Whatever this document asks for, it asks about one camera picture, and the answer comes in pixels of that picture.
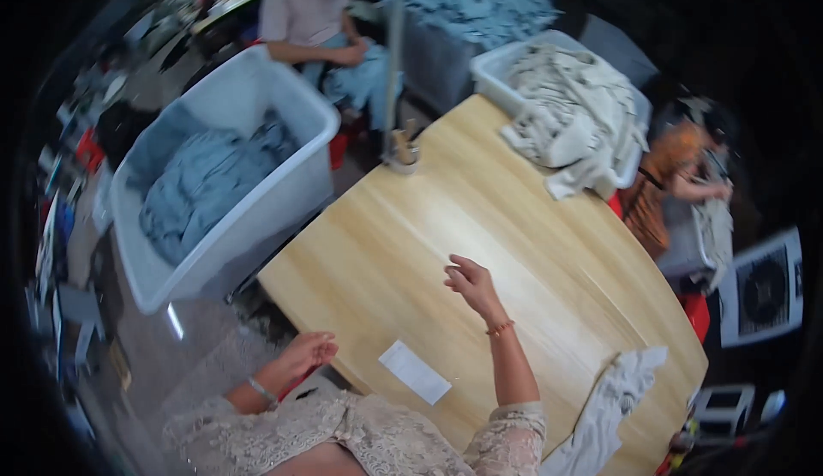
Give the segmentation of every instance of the black bag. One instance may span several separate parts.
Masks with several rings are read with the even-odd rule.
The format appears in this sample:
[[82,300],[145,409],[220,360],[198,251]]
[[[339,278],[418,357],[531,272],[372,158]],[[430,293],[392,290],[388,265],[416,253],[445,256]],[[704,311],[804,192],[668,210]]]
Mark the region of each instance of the black bag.
[[95,128],[97,143],[108,158],[112,172],[117,170],[140,133],[159,115],[157,111],[132,108],[127,100],[119,100],[104,111]]

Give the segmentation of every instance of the wooden table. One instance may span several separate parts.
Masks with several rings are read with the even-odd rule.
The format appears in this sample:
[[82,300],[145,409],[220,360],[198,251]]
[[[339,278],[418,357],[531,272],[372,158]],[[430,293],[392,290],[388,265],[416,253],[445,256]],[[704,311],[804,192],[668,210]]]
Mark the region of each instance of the wooden table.
[[[708,365],[652,259],[602,200],[554,201],[543,174],[500,138],[509,122],[472,96],[421,137],[414,175],[379,167],[259,274],[301,330],[332,330],[356,388],[425,414],[458,450],[496,407],[484,324],[442,282],[450,253],[487,266],[540,385],[547,455],[571,433],[620,351],[667,345],[602,474],[651,474]],[[434,406],[378,362],[397,339],[453,387]]]
[[215,3],[215,6],[220,6],[221,11],[219,13],[215,13],[214,15],[209,15],[208,18],[204,18],[201,21],[197,21],[192,24],[191,32],[193,35],[199,35],[203,30],[207,27],[211,26],[215,21],[219,21],[224,16],[228,15],[232,11],[240,8],[244,4],[251,3],[253,0],[219,0]]

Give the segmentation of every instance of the white fabric scrap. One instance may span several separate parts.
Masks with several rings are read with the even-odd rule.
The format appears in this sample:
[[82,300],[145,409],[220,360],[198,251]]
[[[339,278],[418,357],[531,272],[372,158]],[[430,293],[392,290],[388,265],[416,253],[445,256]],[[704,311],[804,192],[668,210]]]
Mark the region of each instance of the white fabric scrap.
[[621,353],[606,368],[583,406],[571,436],[540,466],[540,476],[595,476],[620,446],[617,426],[654,385],[654,370],[668,349],[648,347]]
[[526,103],[500,134],[530,161],[564,167],[545,182],[555,199],[614,175],[635,143],[649,151],[629,80],[594,53],[531,45],[509,82]]
[[[714,163],[708,163],[709,180],[708,184],[723,181],[719,169]],[[732,263],[732,232],[734,231],[734,220],[728,207],[728,201],[722,199],[707,199],[704,203],[693,204],[694,211],[697,212],[697,224],[700,228],[700,236],[703,238],[703,249],[706,257],[715,264],[715,273],[709,281],[709,287],[705,295],[715,291],[726,274],[726,269]]]

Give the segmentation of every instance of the gray floor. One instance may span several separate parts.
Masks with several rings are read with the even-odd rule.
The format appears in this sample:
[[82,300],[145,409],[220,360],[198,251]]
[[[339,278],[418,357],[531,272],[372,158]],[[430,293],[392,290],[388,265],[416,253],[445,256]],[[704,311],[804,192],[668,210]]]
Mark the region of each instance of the gray floor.
[[[136,107],[156,109],[180,94],[202,60],[189,52],[173,68],[159,74],[159,64],[175,43],[176,39],[172,39],[129,77],[124,98]],[[407,103],[401,103],[401,114],[404,120],[415,117],[419,125],[430,123]],[[347,152],[343,166],[333,173],[336,195],[342,195],[364,174],[355,157]],[[168,310],[153,316],[142,315],[123,275],[112,230],[99,238],[90,220],[94,183],[87,187],[77,206],[69,247],[70,281],[77,286],[83,286],[89,278],[94,281],[103,296],[101,310],[109,333],[122,349],[131,376],[128,387],[123,388],[107,355],[110,348],[100,345],[98,371],[82,376],[81,401],[98,445],[110,460],[121,465],[124,473],[187,473],[188,466],[180,464],[175,454],[163,448],[161,432],[165,422],[202,399],[223,394],[275,358],[290,338],[291,328],[273,325],[277,333],[273,336],[282,337],[282,341],[272,343],[271,334],[266,338],[254,323],[247,325],[239,311],[243,306],[219,301],[175,303],[173,310],[179,328]],[[243,304],[260,299],[264,298],[252,288],[239,301]],[[276,323],[278,314],[272,307],[268,302],[256,302],[251,309],[273,312],[269,315]]]

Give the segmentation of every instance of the white paper slip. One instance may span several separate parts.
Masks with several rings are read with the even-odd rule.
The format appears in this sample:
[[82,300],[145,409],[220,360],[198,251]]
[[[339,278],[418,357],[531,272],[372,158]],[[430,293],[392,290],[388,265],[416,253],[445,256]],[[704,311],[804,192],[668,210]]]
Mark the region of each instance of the white paper slip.
[[434,405],[452,388],[451,383],[399,340],[380,355],[378,360],[428,404]]

